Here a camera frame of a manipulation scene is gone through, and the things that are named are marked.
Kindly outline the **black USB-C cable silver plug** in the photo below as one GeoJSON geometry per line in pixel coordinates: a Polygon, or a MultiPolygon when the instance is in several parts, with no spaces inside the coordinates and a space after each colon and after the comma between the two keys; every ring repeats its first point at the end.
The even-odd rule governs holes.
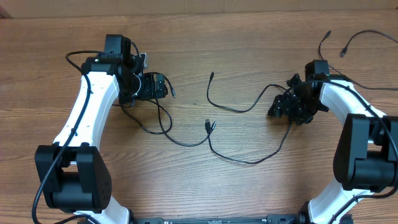
{"type": "MultiPolygon", "coordinates": [[[[141,76],[143,76],[143,74],[137,76],[137,79],[139,81],[140,81],[139,78],[141,76]]],[[[172,83],[170,82],[170,80],[168,78],[167,78],[167,81],[165,83],[166,83],[167,88],[169,89],[172,97],[175,98],[176,97],[175,89],[174,89],[172,83]]],[[[159,103],[160,99],[161,98],[159,98],[159,99],[156,98],[154,100],[140,100],[140,101],[148,101],[148,102],[153,103],[153,104],[156,105],[157,114],[158,114],[158,120],[159,120],[159,125],[160,125],[160,131],[157,131],[157,132],[148,130],[137,118],[135,118],[131,113],[129,113],[127,111],[128,106],[124,106],[124,105],[121,105],[121,104],[119,104],[117,106],[120,107],[122,109],[123,113],[125,115],[127,115],[129,118],[131,118],[133,121],[135,121],[146,133],[153,134],[153,135],[164,135],[168,140],[172,141],[173,143],[175,143],[175,144],[177,144],[179,146],[195,147],[195,146],[199,146],[199,145],[203,144],[205,141],[210,141],[210,136],[211,136],[212,132],[214,131],[214,129],[216,128],[216,121],[211,123],[208,119],[205,121],[206,137],[203,140],[201,140],[200,142],[198,142],[198,143],[188,144],[188,143],[185,143],[185,142],[177,141],[174,138],[172,138],[171,136],[169,136],[169,132],[171,132],[171,130],[173,128],[173,119],[172,119],[172,116],[170,115],[170,113],[163,106],[160,105],[160,103],[159,103]],[[161,111],[163,111],[165,113],[165,115],[169,119],[169,126],[168,126],[167,129],[165,129],[164,126],[163,126],[162,117],[160,115],[161,111]]],[[[135,100],[137,100],[136,94],[132,97],[132,102],[131,102],[130,107],[134,106],[135,100]]]]}

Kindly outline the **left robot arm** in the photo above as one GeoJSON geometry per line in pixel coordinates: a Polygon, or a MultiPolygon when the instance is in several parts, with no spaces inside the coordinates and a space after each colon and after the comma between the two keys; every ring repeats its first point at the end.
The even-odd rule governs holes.
{"type": "Polygon", "coordinates": [[[113,197],[113,183],[100,154],[103,129],[114,103],[133,105],[136,100],[164,98],[175,91],[161,73],[145,73],[147,55],[131,50],[136,45],[120,34],[108,34],[104,50],[89,50],[77,69],[80,92],[63,129],[51,145],[39,145],[35,164],[40,186],[32,206],[44,197],[49,208],[70,213],[87,223],[133,223],[130,209],[113,197]]]}

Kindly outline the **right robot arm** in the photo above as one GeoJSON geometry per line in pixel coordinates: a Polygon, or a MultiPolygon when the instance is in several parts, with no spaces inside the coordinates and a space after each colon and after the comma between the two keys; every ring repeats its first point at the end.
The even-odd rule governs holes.
{"type": "Polygon", "coordinates": [[[331,111],[343,125],[333,158],[333,180],[286,223],[352,223],[349,211],[365,198],[397,192],[397,117],[371,106],[344,75],[332,75],[326,60],[305,66],[288,89],[277,95],[268,114],[310,123],[319,111],[331,111]]]}

